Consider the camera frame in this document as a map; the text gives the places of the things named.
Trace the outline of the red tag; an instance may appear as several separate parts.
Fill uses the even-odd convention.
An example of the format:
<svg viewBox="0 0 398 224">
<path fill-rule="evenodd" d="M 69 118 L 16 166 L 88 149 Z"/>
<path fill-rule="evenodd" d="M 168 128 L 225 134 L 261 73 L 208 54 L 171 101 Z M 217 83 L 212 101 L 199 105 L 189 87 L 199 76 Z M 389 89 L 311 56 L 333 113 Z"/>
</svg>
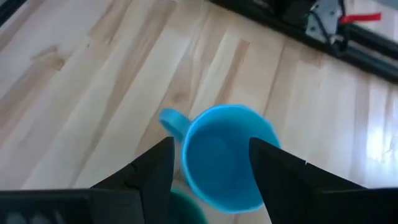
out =
<svg viewBox="0 0 398 224">
<path fill-rule="evenodd" d="M 342 16 L 340 19 L 340 24 L 352 24 L 355 22 L 374 22 L 380 21 L 381 19 L 382 14 L 380 12 L 370 14 L 350 14 Z"/>
</svg>

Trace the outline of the light blue plastic mug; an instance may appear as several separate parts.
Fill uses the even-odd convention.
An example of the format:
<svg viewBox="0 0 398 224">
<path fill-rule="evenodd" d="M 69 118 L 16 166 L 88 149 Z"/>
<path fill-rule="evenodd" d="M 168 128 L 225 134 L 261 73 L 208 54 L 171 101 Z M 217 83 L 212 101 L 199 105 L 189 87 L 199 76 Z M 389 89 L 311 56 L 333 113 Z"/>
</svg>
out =
<svg viewBox="0 0 398 224">
<path fill-rule="evenodd" d="M 249 140 L 259 138 L 280 146 L 268 120 L 244 105 L 216 105 L 194 120 L 165 108 L 159 123 L 180 143 L 183 172 L 197 197 L 229 214 L 262 207 L 249 160 Z"/>
</svg>

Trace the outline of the green plastic cup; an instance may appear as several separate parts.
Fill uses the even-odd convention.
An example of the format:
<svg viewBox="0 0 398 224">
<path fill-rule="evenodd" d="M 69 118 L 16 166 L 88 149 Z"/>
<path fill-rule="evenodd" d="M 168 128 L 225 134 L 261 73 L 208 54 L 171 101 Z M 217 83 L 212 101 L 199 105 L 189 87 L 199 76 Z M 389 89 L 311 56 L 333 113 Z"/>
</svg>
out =
<svg viewBox="0 0 398 224">
<path fill-rule="evenodd" d="M 167 224 L 208 224 L 202 209 L 188 195 L 173 189 L 170 191 Z"/>
</svg>

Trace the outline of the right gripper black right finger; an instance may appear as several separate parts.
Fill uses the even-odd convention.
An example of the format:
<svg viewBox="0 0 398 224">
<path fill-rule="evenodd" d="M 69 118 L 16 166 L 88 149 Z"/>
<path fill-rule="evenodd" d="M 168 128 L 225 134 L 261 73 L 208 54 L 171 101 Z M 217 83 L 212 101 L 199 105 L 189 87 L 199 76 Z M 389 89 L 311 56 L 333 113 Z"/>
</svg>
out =
<svg viewBox="0 0 398 224">
<path fill-rule="evenodd" d="M 249 140 L 249 159 L 272 224 L 307 224 L 318 192 L 363 188 L 259 138 Z"/>
</svg>

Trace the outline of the silver corner bracket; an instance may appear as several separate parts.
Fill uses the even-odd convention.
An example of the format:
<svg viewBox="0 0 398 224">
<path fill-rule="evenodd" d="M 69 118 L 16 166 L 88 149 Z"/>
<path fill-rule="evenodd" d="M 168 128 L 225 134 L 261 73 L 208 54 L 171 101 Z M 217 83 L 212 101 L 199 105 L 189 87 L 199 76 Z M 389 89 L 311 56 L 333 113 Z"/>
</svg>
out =
<svg viewBox="0 0 398 224">
<path fill-rule="evenodd" d="M 340 16 L 339 0 L 316 0 L 308 14 L 305 34 L 320 42 L 332 44 Z"/>
</svg>

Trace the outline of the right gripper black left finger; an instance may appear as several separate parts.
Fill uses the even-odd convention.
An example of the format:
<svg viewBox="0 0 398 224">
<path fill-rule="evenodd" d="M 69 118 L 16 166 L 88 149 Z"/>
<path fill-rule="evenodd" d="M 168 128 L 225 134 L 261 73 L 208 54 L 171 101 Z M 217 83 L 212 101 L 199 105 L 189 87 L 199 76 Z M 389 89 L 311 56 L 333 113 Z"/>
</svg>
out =
<svg viewBox="0 0 398 224">
<path fill-rule="evenodd" d="M 175 146 L 166 137 L 95 184 L 94 224 L 163 224 L 169 209 Z"/>
</svg>

